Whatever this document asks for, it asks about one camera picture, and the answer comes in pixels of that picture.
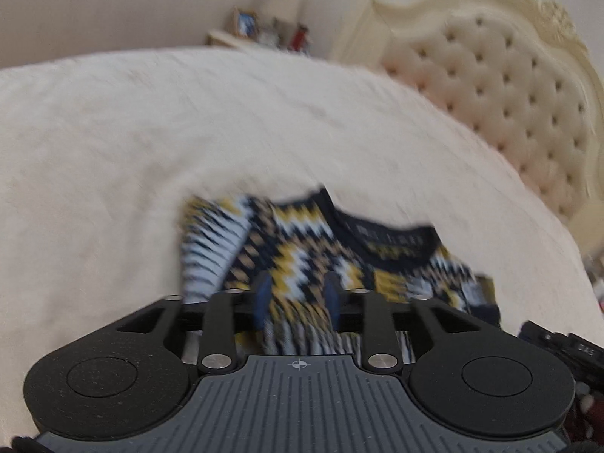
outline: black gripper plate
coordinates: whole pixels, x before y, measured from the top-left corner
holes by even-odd
[[[82,442],[44,433],[55,453],[554,453],[552,432],[518,441],[463,436],[427,418],[390,376],[350,356],[252,356],[200,381],[186,405],[127,439]]]

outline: ornate cream headboard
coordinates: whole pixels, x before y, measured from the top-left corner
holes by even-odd
[[[571,230],[589,225],[593,239],[595,223],[604,240],[604,90],[556,2],[356,0],[330,58],[416,87],[504,155]]]

